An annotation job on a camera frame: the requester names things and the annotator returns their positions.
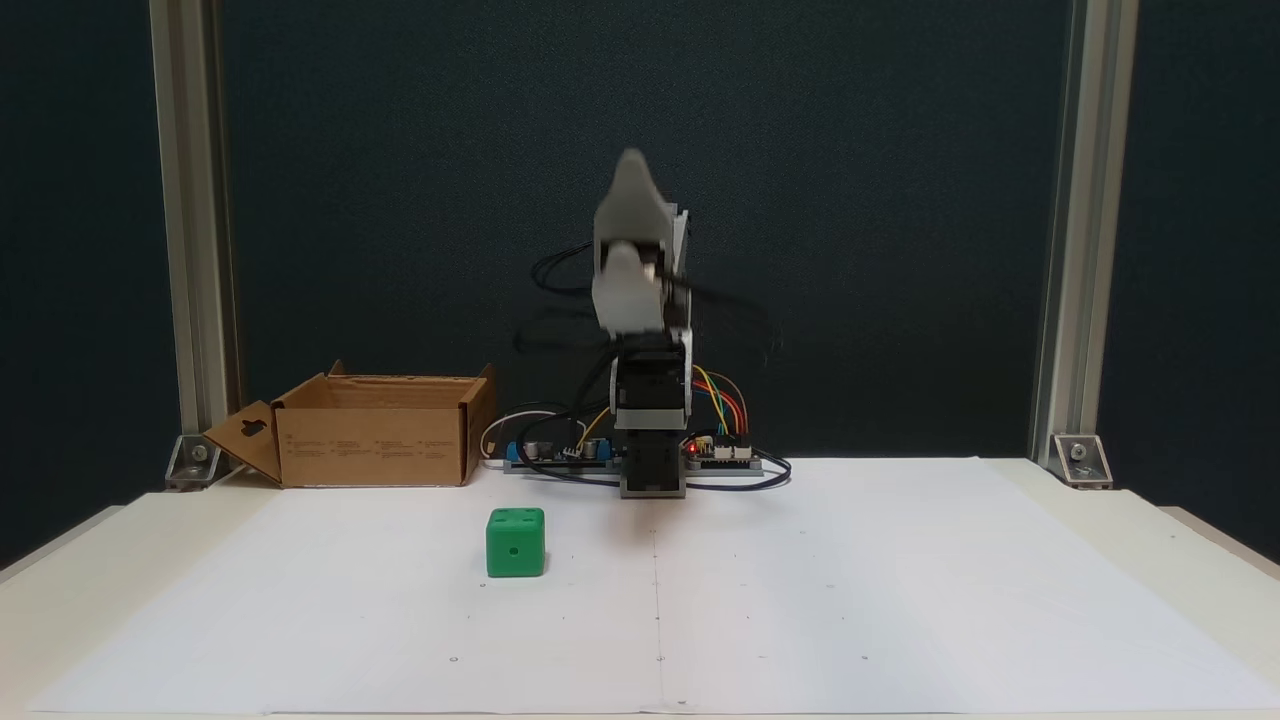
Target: table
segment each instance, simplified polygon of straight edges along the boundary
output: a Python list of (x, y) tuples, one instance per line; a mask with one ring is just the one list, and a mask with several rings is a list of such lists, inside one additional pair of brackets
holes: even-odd
[[(1280, 684), (1280, 582), (1263, 569), (1132, 492), (1073, 491), (1027, 460), (986, 462), (1260, 675)], [(35, 693), (178, 580), (275, 492), (262, 480), (234, 477), (205, 492), (146, 495), (0, 584), (0, 719), (37, 717), (23, 710)], [(1254, 719), (1280, 712), (1074, 717), (1120, 716)]]

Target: green die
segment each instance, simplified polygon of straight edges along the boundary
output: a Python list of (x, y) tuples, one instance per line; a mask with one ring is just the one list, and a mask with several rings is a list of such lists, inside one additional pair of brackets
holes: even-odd
[(490, 578), (532, 578), (543, 574), (547, 528), (541, 507), (499, 507), (484, 530)]

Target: black cable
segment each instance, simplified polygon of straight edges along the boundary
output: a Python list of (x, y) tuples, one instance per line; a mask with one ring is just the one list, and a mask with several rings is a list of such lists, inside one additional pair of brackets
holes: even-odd
[(791, 464), (790, 462), (787, 462), (786, 460), (778, 457), (777, 455), (773, 455), (771, 452), (765, 452), (765, 451), (760, 450), (759, 447), (756, 447), (754, 450), (755, 450), (755, 454), (759, 455), (760, 457), (768, 460), (769, 462), (773, 462), (778, 468), (782, 468), (782, 471), (778, 473), (777, 475), (773, 475), (772, 478), (765, 478), (765, 479), (763, 479), (763, 480), (760, 480), (758, 483), (750, 483), (750, 484), (746, 484), (746, 486), (709, 486), (709, 484), (704, 484), (704, 483), (685, 483), (685, 487), (694, 488), (694, 489), (716, 489), (716, 491), (722, 491), (722, 492), (753, 492), (753, 491), (758, 491), (758, 489), (769, 489), (769, 488), (782, 487), (782, 486), (785, 486), (785, 484), (787, 484), (787, 483), (791, 482)]
[(536, 263), (534, 263), (532, 268), (529, 269), (529, 277), (532, 278), (535, 286), (553, 295), (561, 295), (566, 297), (590, 297), (591, 296), (590, 287), (553, 286), (550, 284), (549, 279), (552, 272), (556, 270), (556, 268), (559, 266), (561, 263), (588, 250), (594, 245), (595, 241), (588, 241), (580, 245), (575, 245), (573, 247), (570, 247), (567, 250), (561, 250), (559, 252), (553, 252), (552, 255), (541, 258)]
[[(719, 433), (717, 433), (716, 429), (696, 430), (696, 432), (689, 433), (687, 436), (685, 436), (685, 439), (680, 441), (680, 451), (684, 452), (685, 447), (689, 445), (689, 441), (691, 441), (694, 438), (704, 437), (704, 436), (717, 437), (717, 434), (719, 434)], [(732, 434), (732, 433), (726, 434), (724, 437), (727, 437), (730, 439), (733, 439), (733, 441), (739, 439), (739, 436)], [(745, 486), (713, 486), (713, 484), (707, 484), (707, 483), (685, 483), (685, 487), (694, 488), (694, 489), (714, 489), (714, 491), (722, 491), (722, 492), (751, 492), (751, 491), (758, 491), (758, 489), (769, 489), (769, 488), (782, 487), (782, 486), (785, 486), (785, 484), (787, 484), (787, 483), (791, 482), (791, 462), (787, 462), (786, 460), (783, 460), (782, 457), (778, 457), (777, 455), (773, 455), (772, 452), (765, 452), (765, 451), (760, 450), (759, 447), (755, 447), (754, 451), (760, 457), (768, 460), (769, 462), (773, 462), (778, 468), (782, 468), (782, 471), (778, 473), (777, 475), (773, 475), (772, 478), (764, 478), (763, 480), (760, 480), (758, 483), (749, 483), (749, 484), (745, 484)]]
[[(611, 342), (605, 347), (604, 352), (600, 354), (600, 357), (596, 359), (595, 364), (591, 365), (591, 369), (586, 372), (586, 375), (582, 378), (581, 384), (577, 386), (577, 392), (573, 393), (573, 402), (571, 402), (568, 406), (570, 430), (573, 429), (573, 423), (582, 416), (584, 413), (582, 401), (586, 400), (586, 393), (591, 392), (591, 386), (594, 386), (595, 380), (598, 380), (600, 375), (604, 374), (607, 369), (609, 369), (609, 366), (613, 364), (613, 360), (618, 356), (618, 352), (621, 351), (622, 350), (618, 343)], [(602, 409), (596, 409), (596, 413), (599, 413)]]
[(527, 336), (527, 328), (516, 328), (516, 334), (511, 338), (511, 345), (515, 347), (516, 352), (529, 354), (529, 352), (564, 352), (573, 350), (603, 350), (608, 346), (608, 336), (603, 334), (598, 323), (595, 323), (595, 313), (586, 310), (577, 310), (572, 307), (543, 307), (536, 315), (529, 319), (526, 325), (532, 325), (543, 322), (547, 318), (570, 318), (576, 320), (591, 320), (591, 331), (596, 334), (594, 340), (580, 340), (580, 341), (562, 341), (562, 340), (544, 340), (544, 338), (530, 338)]

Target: orange wire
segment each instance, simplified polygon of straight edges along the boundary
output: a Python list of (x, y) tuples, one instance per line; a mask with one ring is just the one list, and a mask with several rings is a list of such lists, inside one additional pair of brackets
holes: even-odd
[[(712, 388), (707, 387), (707, 383), (704, 383), (701, 380), (694, 380), (694, 387), (698, 388), (698, 389), (705, 391), (708, 395), (713, 395), (713, 396), (716, 395), (712, 391)], [(732, 397), (724, 395), (723, 392), (719, 393), (719, 397), (724, 402), (724, 405), (730, 409), (730, 411), (733, 413), (733, 432), (735, 433), (741, 433), (742, 432), (742, 411), (741, 411), (741, 409), (739, 409), (737, 402), (735, 402)]]

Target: wire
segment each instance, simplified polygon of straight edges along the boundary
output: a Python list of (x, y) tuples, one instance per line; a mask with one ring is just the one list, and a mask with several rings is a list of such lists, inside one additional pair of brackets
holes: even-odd
[[(558, 402), (522, 402), (521, 405), (516, 405), (515, 407), (521, 407), (521, 406), (525, 406), (525, 405), (559, 405), (559, 404)], [(484, 457), (485, 460), (488, 460), (488, 459), (492, 457), (490, 452), (488, 451), (488, 448), (485, 447), (485, 443), (484, 443), (484, 438), (489, 437), (489, 432), (490, 430), (493, 430), (498, 425), (502, 425), (507, 420), (513, 420), (516, 418), (526, 418), (529, 415), (547, 416), (547, 415), (556, 415), (556, 411), (554, 410), (525, 410), (524, 413), (508, 413), (507, 415), (503, 415), (502, 418), (498, 418), (493, 423), (489, 423), (489, 427), (485, 428), (483, 433), (480, 433), (480, 455), (481, 455), (481, 457)], [(586, 425), (582, 424), (581, 421), (579, 421), (579, 425), (582, 425), (584, 429), (586, 428)]]
[(599, 425), (600, 420), (603, 420), (604, 416), (608, 415), (608, 414), (609, 414), (609, 409), (608, 407), (605, 407), (604, 410), (600, 410), (600, 414), (596, 415), (594, 420), (591, 420), (591, 424), (584, 427), (584, 429), (582, 429), (582, 438), (577, 441), (577, 450), (579, 451), (581, 451), (582, 446), (586, 445), (586, 438), (591, 437), (591, 430), (595, 429), (595, 425)]
[(751, 484), (746, 484), (746, 486), (712, 486), (712, 484), (707, 484), (707, 483), (685, 483), (685, 487), (692, 488), (692, 489), (714, 489), (714, 491), (721, 491), (721, 492), (753, 492), (753, 491), (758, 491), (758, 489), (769, 489), (769, 488), (782, 487), (782, 486), (785, 486), (785, 484), (787, 484), (787, 483), (791, 482), (791, 462), (787, 462), (786, 460), (783, 460), (782, 457), (778, 457), (777, 455), (773, 455), (771, 452), (765, 452), (765, 451), (760, 450), (759, 447), (753, 448), (753, 450), (760, 457), (768, 460), (769, 462), (773, 462), (778, 468), (782, 468), (782, 471), (778, 473), (777, 475), (773, 475), (772, 478), (764, 478), (763, 480), (760, 480), (758, 483), (751, 483)]
[(716, 383), (712, 382), (712, 377), (707, 374), (707, 370), (704, 370), (701, 365), (694, 365), (694, 369), (703, 374), (703, 378), (707, 380), (707, 387), (710, 388), (712, 405), (716, 406), (716, 414), (719, 415), (721, 418), (721, 428), (722, 428), (721, 434), (727, 433), (728, 423), (724, 421), (724, 404), (721, 402), (719, 400), (719, 391), (716, 389)]
[[(600, 404), (593, 402), (591, 405), (588, 405), (586, 407), (594, 410), (595, 407), (598, 407), (602, 404), (605, 407), (608, 407), (608, 401), (607, 400), (602, 401)], [(552, 420), (556, 420), (556, 419), (559, 419), (559, 418), (568, 418), (570, 413), (572, 413), (572, 410), (566, 410), (564, 413), (557, 413), (554, 415), (549, 415), (547, 418), (541, 418), (539, 420), (534, 420), (532, 423), (529, 423), (527, 425), (525, 425), (524, 428), (521, 428), (520, 434), (516, 436), (516, 454), (520, 456), (520, 461), (524, 462), (526, 468), (529, 468), (530, 470), (538, 473), (539, 475), (545, 475), (547, 478), (552, 478), (553, 480), (559, 480), (562, 483), (579, 483), (579, 484), (584, 484), (584, 486), (604, 486), (604, 487), (614, 487), (614, 488), (618, 487), (621, 484), (618, 480), (598, 480), (595, 478), (584, 478), (584, 477), (580, 477), (580, 475), (568, 475), (566, 473), (557, 473), (556, 470), (550, 470), (548, 468), (544, 468), (543, 465), (535, 462), (531, 457), (529, 457), (529, 452), (525, 451), (525, 438), (529, 437), (529, 432), (532, 430), (534, 428), (536, 428), (538, 425), (549, 423)]]
[(561, 295), (564, 297), (590, 297), (590, 287), (553, 286), (548, 282), (548, 279), (550, 278), (552, 272), (559, 266), (561, 263), (568, 260), (579, 252), (582, 252), (593, 245), (595, 245), (595, 241), (589, 240), (567, 250), (561, 250), (559, 252), (553, 252), (552, 255), (541, 258), (534, 263), (532, 268), (529, 269), (529, 277), (534, 279), (535, 286), (553, 295)]
[(717, 377), (717, 378), (724, 380), (726, 383), (728, 383), (728, 387), (733, 388), (733, 392), (737, 393), (737, 404), (742, 409), (742, 432), (744, 433), (745, 432), (750, 432), (750, 429), (751, 429), (751, 420), (746, 415), (746, 396), (742, 395), (741, 389), (739, 389), (737, 383), (735, 383), (733, 380), (728, 379), (728, 375), (723, 375), (721, 373), (713, 373), (710, 370), (707, 370), (707, 374)]
[[(694, 380), (694, 389), (696, 389), (700, 395), (705, 395), (708, 397), (712, 396), (710, 388), (707, 387), (707, 384), (703, 383), (701, 380)], [(730, 413), (733, 414), (733, 432), (739, 434), (745, 432), (742, 429), (742, 423), (741, 423), (742, 413), (739, 409), (737, 404), (733, 401), (733, 398), (721, 393), (721, 400), (724, 401), (724, 405), (728, 406)], [(728, 430), (724, 430), (721, 434), (726, 434)]]

